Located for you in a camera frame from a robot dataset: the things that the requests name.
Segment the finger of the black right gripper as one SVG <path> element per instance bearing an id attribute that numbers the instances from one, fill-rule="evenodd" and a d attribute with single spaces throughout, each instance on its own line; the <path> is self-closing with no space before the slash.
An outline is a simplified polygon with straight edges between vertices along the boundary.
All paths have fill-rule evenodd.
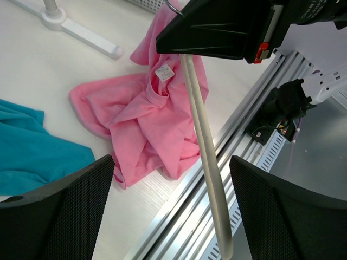
<path id="1" fill-rule="evenodd" d="M 271 1 L 190 1 L 157 36 L 156 51 L 254 60 L 273 7 Z"/>

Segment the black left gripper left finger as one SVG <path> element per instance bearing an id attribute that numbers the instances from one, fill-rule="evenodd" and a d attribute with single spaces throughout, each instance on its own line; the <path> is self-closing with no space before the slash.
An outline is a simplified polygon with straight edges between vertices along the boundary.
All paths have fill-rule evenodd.
<path id="1" fill-rule="evenodd" d="M 111 187 L 106 155 L 1 202 L 1 259 L 92 259 Z"/>

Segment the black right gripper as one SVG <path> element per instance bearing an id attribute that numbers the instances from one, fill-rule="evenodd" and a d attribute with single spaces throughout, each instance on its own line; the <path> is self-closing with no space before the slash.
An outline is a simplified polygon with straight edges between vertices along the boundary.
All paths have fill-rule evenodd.
<path id="1" fill-rule="evenodd" d="M 273 49 L 279 47 L 292 24 L 308 25 L 333 22 L 336 29 L 346 28 L 346 1 L 269 1 L 268 14 L 255 19 L 252 40 L 256 50 L 252 63 L 259 64 L 269 58 Z"/>

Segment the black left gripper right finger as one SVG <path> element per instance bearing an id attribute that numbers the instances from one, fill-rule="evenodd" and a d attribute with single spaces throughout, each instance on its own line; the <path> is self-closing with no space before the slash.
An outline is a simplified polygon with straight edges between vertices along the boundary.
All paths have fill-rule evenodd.
<path id="1" fill-rule="evenodd" d="M 275 177 L 296 259 L 346 259 L 346 201 Z"/>

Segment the cream hanger with metal hook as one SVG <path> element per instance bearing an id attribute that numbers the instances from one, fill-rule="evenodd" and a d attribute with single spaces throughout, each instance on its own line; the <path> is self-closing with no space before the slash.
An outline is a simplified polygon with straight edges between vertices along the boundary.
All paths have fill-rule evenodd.
<path id="1" fill-rule="evenodd" d="M 193 56 L 180 54 L 179 57 L 185 76 L 190 109 L 198 138 L 204 178 L 207 186 L 220 256 L 222 259 L 231 259 L 234 253 L 234 244 L 231 224 L 229 221 L 228 204 L 220 170 L 217 164 L 215 147 L 202 99 Z"/>

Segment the pink t shirt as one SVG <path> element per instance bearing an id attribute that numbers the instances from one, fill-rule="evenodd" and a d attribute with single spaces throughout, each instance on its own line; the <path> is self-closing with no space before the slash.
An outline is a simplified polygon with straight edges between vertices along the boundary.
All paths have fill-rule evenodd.
<path id="1" fill-rule="evenodd" d="M 180 57 L 156 51 L 156 37 L 174 17 L 162 5 L 132 53 L 146 72 L 83 83 L 69 94 L 82 124 L 111 140 L 123 189 L 155 170 L 177 180 L 200 158 Z"/>

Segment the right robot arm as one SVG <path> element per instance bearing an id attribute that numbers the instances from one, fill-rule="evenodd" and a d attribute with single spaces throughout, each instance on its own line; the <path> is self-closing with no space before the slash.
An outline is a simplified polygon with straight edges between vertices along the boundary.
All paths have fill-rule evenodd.
<path id="1" fill-rule="evenodd" d="M 189 1 L 157 36 L 160 54 L 186 54 L 258 64 L 281 46 L 291 25 L 332 22 L 346 27 L 346 1 Z M 296 117 L 346 85 L 346 65 L 305 77 L 281 88 L 270 119 Z"/>

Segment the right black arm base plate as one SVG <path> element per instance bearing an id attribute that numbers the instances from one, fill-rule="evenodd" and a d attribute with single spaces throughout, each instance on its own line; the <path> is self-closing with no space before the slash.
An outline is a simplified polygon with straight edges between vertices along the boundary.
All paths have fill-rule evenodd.
<path id="1" fill-rule="evenodd" d="M 264 107 L 265 105 L 275 103 L 276 93 L 276 88 L 269 92 L 264 102 L 252 117 L 244 131 L 252 138 L 252 140 L 262 145 L 267 144 L 273 132 L 277 132 L 288 141 L 292 141 L 295 130 L 297 129 L 294 120 L 288 121 L 282 118 L 277 122 L 271 122 L 269 119 L 266 119 Z"/>

